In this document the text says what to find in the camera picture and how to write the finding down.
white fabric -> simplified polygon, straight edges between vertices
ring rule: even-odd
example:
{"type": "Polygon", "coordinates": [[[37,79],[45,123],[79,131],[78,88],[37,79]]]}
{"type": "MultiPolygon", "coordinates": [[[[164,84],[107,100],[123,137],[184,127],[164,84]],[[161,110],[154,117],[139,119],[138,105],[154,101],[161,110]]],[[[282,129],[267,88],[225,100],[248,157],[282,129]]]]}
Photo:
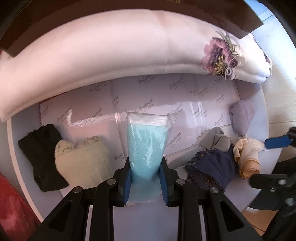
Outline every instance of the white fabric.
{"type": "Polygon", "coordinates": [[[112,177],[108,154],[98,136],[87,138],[76,147],[69,141],[60,140],[54,152],[58,172],[71,187],[84,189],[96,187],[112,177]]]}
{"type": "MultiPolygon", "coordinates": [[[[205,46],[225,31],[199,19],[146,9],[98,13],[64,24],[15,58],[0,55],[0,120],[44,99],[124,76],[209,74],[205,46]]],[[[270,65],[249,34],[230,35],[242,57],[232,78],[262,83],[270,65]]]]}

plastic-wrapped package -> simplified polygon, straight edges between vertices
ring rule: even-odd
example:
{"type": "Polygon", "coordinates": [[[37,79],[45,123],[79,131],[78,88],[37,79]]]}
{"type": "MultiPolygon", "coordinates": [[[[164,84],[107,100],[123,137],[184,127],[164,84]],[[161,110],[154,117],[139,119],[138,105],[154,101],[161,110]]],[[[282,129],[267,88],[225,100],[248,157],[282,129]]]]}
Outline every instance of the plastic-wrapped package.
{"type": "Polygon", "coordinates": [[[158,171],[170,131],[171,115],[127,115],[128,155],[132,185],[129,203],[147,202],[161,193],[158,171]]]}

red fabric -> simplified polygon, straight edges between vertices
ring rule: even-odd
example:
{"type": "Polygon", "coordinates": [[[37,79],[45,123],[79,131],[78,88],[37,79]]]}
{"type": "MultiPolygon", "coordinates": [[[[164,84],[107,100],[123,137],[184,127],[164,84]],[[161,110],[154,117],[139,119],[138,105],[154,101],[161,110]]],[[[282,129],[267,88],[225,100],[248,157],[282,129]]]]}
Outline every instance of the red fabric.
{"type": "Polygon", "coordinates": [[[30,206],[1,174],[0,224],[11,241],[27,241],[40,224],[30,206]]]}

metal screw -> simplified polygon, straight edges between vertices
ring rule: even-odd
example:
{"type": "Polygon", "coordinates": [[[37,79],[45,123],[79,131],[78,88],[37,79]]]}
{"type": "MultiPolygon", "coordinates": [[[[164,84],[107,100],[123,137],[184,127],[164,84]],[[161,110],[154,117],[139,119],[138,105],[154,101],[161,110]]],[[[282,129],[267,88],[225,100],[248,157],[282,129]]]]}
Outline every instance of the metal screw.
{"type": "Polygon", "coordinates": [[[210,191],[211,191],[211,193],[218,193],[219,192],[219,189],[216,188],[216,187],[211,187],[210,188],[210,191]]]}
{"type": "Polygon", "coordinates": [[[73,192],[74,193],[80,193],[82,191],[82,187],[74,187],[73,192]]]}
{"type": "Polygon", "coordinates": [[[184,185],[185,182],[186,181],[184,179],[182,179],[182,178],[179,178],[179,179],[176,180],[176,183],[178,183],[179,185],[184,185]]]}
{"type": "Polygon", "coordinates": [[[116,180],[113,179],[113,178],[110,178],[110,179],[107,180],[107,183],[108,183],[109,185],[113,185],[113,184],[116,183],[116,180]]]}
{"type": "Polygon", "coordinates": [[[285,185],[287,183],[287,181],[285,179],[281,179],[278,181],[279,185],[285,185]]]}
{"type": "Polygon", "coordinates": [[[285,202],[286,202],[286,204],[288,206],[293,206],[293,204],[294,204],[294,198],[288,197],[285,202]]]}

navy blue cloth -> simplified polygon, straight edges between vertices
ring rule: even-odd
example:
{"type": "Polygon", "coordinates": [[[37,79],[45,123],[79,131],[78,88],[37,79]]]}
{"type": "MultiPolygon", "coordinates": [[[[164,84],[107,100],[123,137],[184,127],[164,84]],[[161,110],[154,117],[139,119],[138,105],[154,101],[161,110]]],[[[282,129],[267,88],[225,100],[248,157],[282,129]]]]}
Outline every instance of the navy blue cloth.
{"type": "Polygon", "coordinates": [[[237,170],[233,147],[227,152],[211,149],[196,153],[185,166],[189,179],[200,188],[215,186],[224,192],[237,170]]]}

